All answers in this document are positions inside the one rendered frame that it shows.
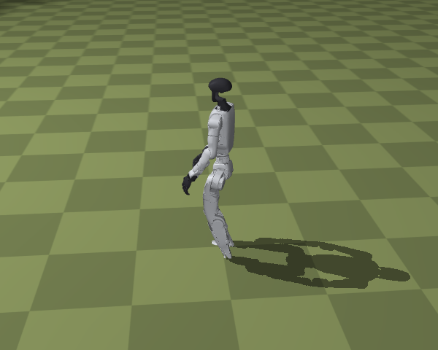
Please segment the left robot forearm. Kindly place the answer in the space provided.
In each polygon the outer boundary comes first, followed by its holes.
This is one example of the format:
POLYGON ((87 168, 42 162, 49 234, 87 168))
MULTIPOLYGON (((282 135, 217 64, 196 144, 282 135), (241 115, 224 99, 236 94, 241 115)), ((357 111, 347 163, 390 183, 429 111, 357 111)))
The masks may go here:
POLYGON ((192 176, 197 176, 202 174, 203 170, 210 164, 209 158, 210 158, 210 151, 208 149, 205 149, 201 155, 201 158, 199 159, 199 162, 193 167, 192 170, 188 172, 190 179, 192 176))

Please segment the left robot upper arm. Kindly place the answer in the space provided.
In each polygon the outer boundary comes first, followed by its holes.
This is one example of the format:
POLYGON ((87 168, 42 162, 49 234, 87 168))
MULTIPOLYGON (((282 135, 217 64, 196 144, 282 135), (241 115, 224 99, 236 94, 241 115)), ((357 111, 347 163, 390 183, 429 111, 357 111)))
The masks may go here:
POLYGON ((209 160, 214 159, 217 157, 217 148, 218 148, 218 139, 219 139, 219 133, 220 129, 222 128, 223 122, 222 122, 222 116, 215 114, 208 120, 208 137, 207 142, 209 147, 207 148, 211 155, 209 160))

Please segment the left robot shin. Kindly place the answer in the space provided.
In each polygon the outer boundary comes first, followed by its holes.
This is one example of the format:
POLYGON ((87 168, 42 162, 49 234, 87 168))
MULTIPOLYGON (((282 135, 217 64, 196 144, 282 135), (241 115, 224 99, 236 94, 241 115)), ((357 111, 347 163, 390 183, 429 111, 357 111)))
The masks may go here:
POLYGON ((215 219, 212 222, 212 227, 208 223, 210 231, 212 233, 213 238, 215 239, 216 244, 222 251, 225 258, 232 258, 231 251, 229 248, 229 237, 226 231, 226 226, 224 226, 223 221, 221 219, 215 219))

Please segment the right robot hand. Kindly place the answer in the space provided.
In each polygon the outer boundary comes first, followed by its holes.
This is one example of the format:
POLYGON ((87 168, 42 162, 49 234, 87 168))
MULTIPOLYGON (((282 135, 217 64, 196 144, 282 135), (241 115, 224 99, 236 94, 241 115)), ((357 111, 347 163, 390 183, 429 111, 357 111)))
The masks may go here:
MULTIPOLYGON (((204 151, 206 148, 208 148, 208 146, 206 146, 206 147, 202 150, 202 153, 203 153, 203 151, 204 151)), ((199 162, 199 159, 201 158, 202 153, 199 154, 198 156, 196 156, 196 157, 193 159, 193 167, 199 162)))

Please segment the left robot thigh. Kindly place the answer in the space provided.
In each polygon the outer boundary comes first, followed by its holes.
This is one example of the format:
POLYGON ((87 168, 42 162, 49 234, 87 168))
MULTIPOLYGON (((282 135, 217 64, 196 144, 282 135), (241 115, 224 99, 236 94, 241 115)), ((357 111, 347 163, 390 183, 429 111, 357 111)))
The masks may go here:
POLYGON ((225 219, 221 214, 216 214, 218 209, 219 191, 222 190, 225 184, 226 178, 223 171, 217 170, 215 174, 210 174, 207 177, 204 192, 203 192, 203 205, 204 213, 207 221, 212 227, 212 222, 215 219, 221 219, 225 226, 225 219))

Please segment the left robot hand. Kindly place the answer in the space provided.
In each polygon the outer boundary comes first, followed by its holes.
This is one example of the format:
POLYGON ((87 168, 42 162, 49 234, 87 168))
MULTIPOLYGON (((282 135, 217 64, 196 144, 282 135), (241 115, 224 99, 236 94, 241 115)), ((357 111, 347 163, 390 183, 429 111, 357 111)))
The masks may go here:
POLYGON ((197 176, 192 176, 192 178, 190 179, 189 174, 187 176, 185 176, 183 179, 183 183, 182 183, 182 188, 183 191, 185 192, 186 195, 190 195, 188 193, 188 188, 191 185, 191 182, 194 182, 196 180, 197 176))

